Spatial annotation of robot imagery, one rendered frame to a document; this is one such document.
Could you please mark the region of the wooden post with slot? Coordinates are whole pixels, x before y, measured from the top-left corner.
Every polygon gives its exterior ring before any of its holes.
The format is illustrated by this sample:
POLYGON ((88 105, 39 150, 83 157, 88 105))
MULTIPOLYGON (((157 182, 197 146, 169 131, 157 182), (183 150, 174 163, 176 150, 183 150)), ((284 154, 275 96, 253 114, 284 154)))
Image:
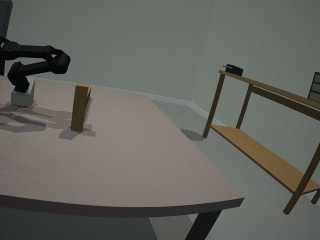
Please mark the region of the wooden post with slot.
POLYGON ((75 86, 71 131, 83 132, 88 90, 89 84, 77 83, 75 86))

